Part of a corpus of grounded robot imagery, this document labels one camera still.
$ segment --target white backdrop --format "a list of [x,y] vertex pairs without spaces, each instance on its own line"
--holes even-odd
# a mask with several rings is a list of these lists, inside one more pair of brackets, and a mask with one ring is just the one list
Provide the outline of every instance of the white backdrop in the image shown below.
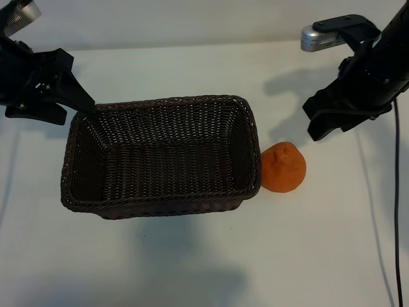
[[[8,0],[1,0],[5,5]],[[357,13],[383,28],[403,0],[36,0],[17,33],[38,51],[298,39],[314,21]]]

